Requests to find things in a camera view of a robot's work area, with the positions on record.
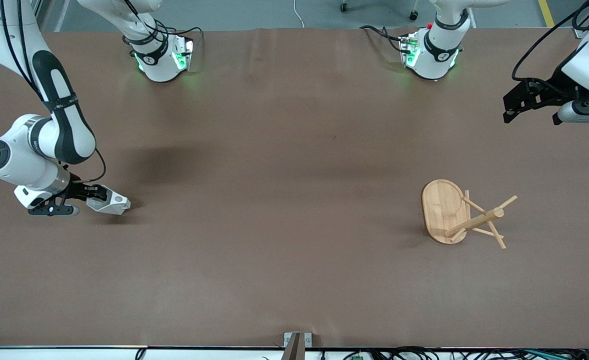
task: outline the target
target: wooden post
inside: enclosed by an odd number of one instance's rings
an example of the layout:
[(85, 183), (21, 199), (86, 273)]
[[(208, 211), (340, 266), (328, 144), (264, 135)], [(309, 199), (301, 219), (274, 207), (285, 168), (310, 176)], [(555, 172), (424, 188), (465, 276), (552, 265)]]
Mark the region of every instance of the wooden post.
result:
[(461, 230), (461, 228), (464, 228), (466, 230), (472, 230), (473, 228), (477, 228), (481, 225), (484, 225), (485, 223), (488, 223), (488, 221), (493, 221), (500, 217), (503, 217), (503, 215), (503, 209), (500, 207), (495, 207), (494, 209), (486, 212), (485, 214), (480, 214), (477, 217), (471, 218), (464, 223), (461, 223), (453, 228), (450, 228), (449, 230), (446, 230), (445, 237), (452, 238), (459, 232), (459, 230)]

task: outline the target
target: table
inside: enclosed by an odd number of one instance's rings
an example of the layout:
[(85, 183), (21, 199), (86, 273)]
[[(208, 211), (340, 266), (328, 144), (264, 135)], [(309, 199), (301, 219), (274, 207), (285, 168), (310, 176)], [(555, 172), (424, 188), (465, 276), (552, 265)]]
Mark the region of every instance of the table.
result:
[[(543, 29), (471, 30), (422, 80), (363, 30), (211, 32), (192, 70), (137, 71), (118, 33), (48, 34), (125, 215), (26, 214), (0, 181), (0, 346), (589, 347), (589, 125), (502, 122)], [(521, 74), (576, 46), (560, 30)], [(0, 71), (0, 134), (44, 114)], [(73, 171), (101, 170), (92, 158)], [(493, 207), (507, 250), (432, 240), (421, 190)]]

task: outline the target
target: white cable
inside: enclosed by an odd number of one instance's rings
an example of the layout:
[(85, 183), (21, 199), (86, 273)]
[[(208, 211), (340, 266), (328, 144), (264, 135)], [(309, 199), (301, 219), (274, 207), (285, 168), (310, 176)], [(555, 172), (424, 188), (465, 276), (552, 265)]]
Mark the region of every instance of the white cable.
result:
[(292, 9), (294, 9), (294, 14), (297, 16), (297, 18), (299, 18), (299, 21), (301, 22), (301, 27), (305, 28), (306, 25), (304, 24), (304, 19), (301, 18), (301, 16), (299, 16), (299, 13), (297, 12), (297, 0), (294, 0), (292, 3)]

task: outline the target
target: wooden object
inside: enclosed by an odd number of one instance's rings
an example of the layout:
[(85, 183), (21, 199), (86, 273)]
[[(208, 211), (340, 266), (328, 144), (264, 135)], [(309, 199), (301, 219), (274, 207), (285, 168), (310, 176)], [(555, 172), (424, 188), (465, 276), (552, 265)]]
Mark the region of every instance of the wooden object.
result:
[[(493, 221), (504, 216), (504, 208), (517, 200), (512, 196), (490, 211), (484, 210), (470, 199), (468, 190), (465, 194), (452, 181), (439, 179), (425, 186), (422, 194), (425, 227), (430, 236), (442, 244), (461, 242), (470, 230), (491, 235), (501, 249), (506, 249), (503, 236), (497, 231)], [(470, 207), (481, 214), (471, 218)], [(479, 228), (488, 224), (490, 231)]]

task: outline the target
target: wooden base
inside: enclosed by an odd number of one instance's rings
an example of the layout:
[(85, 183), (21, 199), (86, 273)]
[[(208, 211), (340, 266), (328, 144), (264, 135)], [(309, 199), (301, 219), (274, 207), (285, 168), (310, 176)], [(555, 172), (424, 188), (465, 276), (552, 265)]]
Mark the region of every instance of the wooden base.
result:
[(434, 180), (425, 185), (421, 202), (425, 227), (432, 239), (441, 244), (457, 244), (466, 237), (467, 232), (447, 237), (446, 231), (470, 220), (470, 206), (464, 202), (464, 192), (449, 180)]

